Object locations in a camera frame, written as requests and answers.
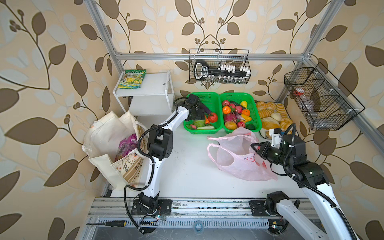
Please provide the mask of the green cabbage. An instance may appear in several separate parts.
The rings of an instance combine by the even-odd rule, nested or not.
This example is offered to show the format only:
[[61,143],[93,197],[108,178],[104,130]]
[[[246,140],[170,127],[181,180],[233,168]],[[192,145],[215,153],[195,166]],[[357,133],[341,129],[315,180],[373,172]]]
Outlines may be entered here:
[[193,121],[193,124],[196,126],[196,127],[204,127],[206,125],[206,121],[205,120],[194,120]]

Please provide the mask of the green basket with fruit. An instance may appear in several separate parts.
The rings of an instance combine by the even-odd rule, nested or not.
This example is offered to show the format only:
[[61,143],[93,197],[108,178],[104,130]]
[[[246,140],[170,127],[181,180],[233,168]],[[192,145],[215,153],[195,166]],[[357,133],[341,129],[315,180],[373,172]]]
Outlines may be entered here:
[[222,104],[224,129],[227,134],[238,128],[259,132],[262,122],[254,98],[247,93],[223,93]]

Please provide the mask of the tray of bread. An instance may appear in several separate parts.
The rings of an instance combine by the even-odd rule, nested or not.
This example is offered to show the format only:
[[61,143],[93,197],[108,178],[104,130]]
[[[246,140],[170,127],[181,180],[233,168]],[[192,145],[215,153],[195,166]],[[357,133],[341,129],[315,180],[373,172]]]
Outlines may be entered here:
[[282,132],[285,132],[293,123],[286,108],[281,103],[259,101],[256,106],[262,122],[261,136],[265,139],[270,140],[272,138],[269,133],[271,129],[280,128]]

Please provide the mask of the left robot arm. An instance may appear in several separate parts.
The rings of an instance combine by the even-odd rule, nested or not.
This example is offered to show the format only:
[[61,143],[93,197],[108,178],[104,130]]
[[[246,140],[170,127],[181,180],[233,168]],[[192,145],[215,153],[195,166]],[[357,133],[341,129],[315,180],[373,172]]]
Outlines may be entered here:
[[141,188],[131,185],[124,187],[124,204],[127,215],[136,229],[143,235],[147,233],[146,230],[136,222],[129,210],[127,189],[139,192],[137,208],[143,208],[146,216],[153,217],[155,214],[160,214],[160,182],[158,178],[162,171],[162,161],[166,160],[173,150],[173,131],[184,121],[203,117],[205,114],[205,105],[194,94],[174,100],[174,105],[176,109],[169,118],[159,125],[152,125],[138,139],[139,155],[150,160],[146,185]]

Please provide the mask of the pink plastic grocery bag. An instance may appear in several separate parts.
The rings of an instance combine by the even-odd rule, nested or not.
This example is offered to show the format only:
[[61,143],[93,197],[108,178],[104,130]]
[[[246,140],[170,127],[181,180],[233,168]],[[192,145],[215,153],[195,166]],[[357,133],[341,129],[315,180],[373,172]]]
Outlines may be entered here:
[[256,135],[246,128],[238,128],[223,137],[207,137],[209,158],[219,170],[238,179],[249,182],[277,180],[278,176],[267,167],[263,160],[251,148],[251,144],[259,142]]

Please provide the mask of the yellow-green snack packet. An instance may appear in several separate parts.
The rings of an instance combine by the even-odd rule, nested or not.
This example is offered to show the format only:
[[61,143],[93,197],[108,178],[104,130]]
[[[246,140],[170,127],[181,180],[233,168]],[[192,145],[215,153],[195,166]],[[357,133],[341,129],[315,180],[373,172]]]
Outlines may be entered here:
[[125,70],[119,81],[119,89],[139,89],[142,86],[147,70]]

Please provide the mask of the red-capped bottle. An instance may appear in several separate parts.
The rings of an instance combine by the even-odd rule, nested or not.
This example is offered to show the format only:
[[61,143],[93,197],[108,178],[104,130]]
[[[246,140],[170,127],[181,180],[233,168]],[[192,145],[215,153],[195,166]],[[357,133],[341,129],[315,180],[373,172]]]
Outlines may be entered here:
[[299,107],[302,110],[307,110],[309,112],[314,110],[314,101],[305,95],[305,89],[303,88],[295,88],[294,95],[299,102]]

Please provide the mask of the green basket with vegetables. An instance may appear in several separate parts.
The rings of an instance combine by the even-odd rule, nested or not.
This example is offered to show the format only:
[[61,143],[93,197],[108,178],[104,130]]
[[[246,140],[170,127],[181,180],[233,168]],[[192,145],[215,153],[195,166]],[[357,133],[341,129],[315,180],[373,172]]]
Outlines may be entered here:
[[224,127],[220,96],[213,92],[193,93],[199,98],[200,106],[197,117],[184,121],[186,131],[193,135],[212,135]]

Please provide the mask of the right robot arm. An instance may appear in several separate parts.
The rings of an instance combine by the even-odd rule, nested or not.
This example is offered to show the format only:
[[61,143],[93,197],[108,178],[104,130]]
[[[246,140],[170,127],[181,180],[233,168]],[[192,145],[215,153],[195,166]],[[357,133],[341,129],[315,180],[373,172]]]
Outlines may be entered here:
[[322,167],[307,160],[306,143],[296,134],[296,124],[291,124],[284,133],[273,129],[271,142],[254,143],[251,148],[263,160],[283,167],[284,176],[293,180],[303,190],[323,228],[308,219],[282,191],[267,195],[266,213],[281,216],[305,240],[357,240],[346,215],[342,211]]

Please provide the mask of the red tomato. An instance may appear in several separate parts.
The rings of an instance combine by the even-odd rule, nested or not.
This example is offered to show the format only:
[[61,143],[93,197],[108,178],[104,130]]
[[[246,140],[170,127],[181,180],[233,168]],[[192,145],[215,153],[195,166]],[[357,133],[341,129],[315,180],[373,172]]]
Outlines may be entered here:
[[216,123],[218,121],[218,115],[216,113],[210,113],[207,116],[207,119],[210,123]]

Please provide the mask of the black-handled screwdriver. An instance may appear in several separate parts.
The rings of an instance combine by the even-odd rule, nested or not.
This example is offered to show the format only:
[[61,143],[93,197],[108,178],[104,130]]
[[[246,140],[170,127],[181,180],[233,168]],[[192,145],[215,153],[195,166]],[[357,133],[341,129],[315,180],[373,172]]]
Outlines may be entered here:
[[125,227],[127,225],[127,221],[125,220],[115,220],[115,221],[107,221],[103,223],[87,223],[87,226],[104,226],[104,227],[112,227],[112,228],[120,228]]

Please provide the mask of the cream canvas tote bag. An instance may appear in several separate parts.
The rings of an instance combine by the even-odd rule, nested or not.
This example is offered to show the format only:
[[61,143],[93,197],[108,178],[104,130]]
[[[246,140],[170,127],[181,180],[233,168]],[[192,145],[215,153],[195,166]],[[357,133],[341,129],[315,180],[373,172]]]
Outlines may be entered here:
[[139,138],[145,130],[146,127],[130,112],[121,117],[110,112],[95,121],[86,132],[82,150],[114,190],[122,190],[126,185],[139,186],[144,158],[137,148],[117,161],[115,158],[121,141],[134,134]]

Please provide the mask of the white-green cucumber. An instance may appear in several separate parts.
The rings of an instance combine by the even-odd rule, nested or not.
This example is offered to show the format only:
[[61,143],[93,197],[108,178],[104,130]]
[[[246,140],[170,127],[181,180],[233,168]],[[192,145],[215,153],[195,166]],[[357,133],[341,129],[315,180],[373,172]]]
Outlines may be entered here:
[[197,127],[197,130],[214,130],[214,126],[203,126],[203,127]]

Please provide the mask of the magenta snack bag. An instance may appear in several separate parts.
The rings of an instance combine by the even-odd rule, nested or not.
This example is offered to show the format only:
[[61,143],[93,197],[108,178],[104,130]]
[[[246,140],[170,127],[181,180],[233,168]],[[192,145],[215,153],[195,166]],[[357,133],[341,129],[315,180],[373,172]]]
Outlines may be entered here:
[[127,156],[132,150],[134,150],[138,145],[137,135],[132,134],[129,137],[123,139],[119,143],[119,148],[117,155],[115,157],[115,162]]

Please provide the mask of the white two-tier shelf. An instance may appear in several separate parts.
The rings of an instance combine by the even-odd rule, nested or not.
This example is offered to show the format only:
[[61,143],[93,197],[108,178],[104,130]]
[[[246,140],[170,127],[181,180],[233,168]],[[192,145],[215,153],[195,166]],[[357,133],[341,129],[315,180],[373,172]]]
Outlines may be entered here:
[[134,116],[170,115],[173,112],[175,92],[171,72],[148,73],[141,88],[113,89],[113,95],[123,111]]

